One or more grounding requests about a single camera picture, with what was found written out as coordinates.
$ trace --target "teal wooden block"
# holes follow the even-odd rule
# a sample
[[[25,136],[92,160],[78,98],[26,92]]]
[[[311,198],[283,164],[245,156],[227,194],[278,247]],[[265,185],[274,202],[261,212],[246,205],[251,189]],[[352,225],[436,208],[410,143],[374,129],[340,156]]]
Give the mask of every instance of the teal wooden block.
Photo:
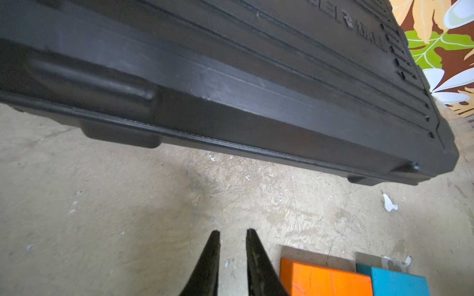
[[[428,282],[414,276],[380,268],[357,264],[358,273],[370,276],[374,296],[429,296]]]

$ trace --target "black plastic case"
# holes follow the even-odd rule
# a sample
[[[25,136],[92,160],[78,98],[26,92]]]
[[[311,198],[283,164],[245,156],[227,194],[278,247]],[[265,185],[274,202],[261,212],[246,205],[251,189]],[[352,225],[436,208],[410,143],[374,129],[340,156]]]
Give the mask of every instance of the black plastic case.
[[[374,185],[452,171],[453,134],[381,0],[0,3],[0,102],[106,141]]]

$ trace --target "concrete floor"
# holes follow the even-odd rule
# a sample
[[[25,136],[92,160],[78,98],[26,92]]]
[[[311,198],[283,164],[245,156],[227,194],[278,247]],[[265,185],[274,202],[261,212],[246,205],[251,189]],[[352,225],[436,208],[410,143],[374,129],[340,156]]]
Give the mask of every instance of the concrete floor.
[[[412,187],[350,184],[163,144],[149,150],[0,105],[0,294],[178,295],[221,230],[220,295],[247,295],[246,229],[292,247],[413,258],[432,295],[474,295],[473,163]],[[398,203],[387,212],[382,193]]]

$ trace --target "green leaf print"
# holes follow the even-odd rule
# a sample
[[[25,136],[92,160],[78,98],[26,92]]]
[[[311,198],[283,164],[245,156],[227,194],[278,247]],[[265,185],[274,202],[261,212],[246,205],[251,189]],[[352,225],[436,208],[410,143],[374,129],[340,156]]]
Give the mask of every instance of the green leaf print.
[[[460,50],[474,48],[474,41],[469,35],[443,34],[431,32],[429,44],[418,38],[415,31],[405,32],[408,39],[408,48],[415,63],[422,69],[442,68],[441,57],[435,52],[435,48],[441,47],[445,50]]]

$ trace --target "wooden block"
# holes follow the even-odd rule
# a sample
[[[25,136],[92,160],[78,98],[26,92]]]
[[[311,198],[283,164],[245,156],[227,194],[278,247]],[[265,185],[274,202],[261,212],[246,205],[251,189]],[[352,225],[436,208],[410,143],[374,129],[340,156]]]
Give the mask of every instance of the wooden block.
[[[372,279],[374,296],[429,296],[424,277],[357,264],[357,272]]]
[[[280,281],[290,296],[372,296],[370,277],[282,258]]]

